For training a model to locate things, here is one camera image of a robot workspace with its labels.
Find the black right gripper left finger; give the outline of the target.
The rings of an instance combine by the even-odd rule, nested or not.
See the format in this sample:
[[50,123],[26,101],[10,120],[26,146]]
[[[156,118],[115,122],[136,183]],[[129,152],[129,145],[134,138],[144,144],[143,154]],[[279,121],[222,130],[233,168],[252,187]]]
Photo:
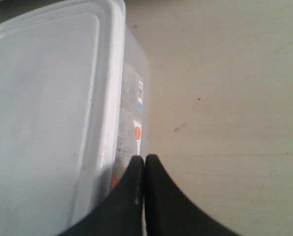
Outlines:
[[141,236],[144,161],[132,156],[118,184],[103,202],[62,236]]

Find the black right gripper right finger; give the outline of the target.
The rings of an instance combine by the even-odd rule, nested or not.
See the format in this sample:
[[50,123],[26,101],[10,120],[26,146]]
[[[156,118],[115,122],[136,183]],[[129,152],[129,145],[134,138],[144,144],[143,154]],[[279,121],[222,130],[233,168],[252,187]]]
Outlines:
[[144,196],[149,236],[237,235],[192,203],[155,154],[146,157]]

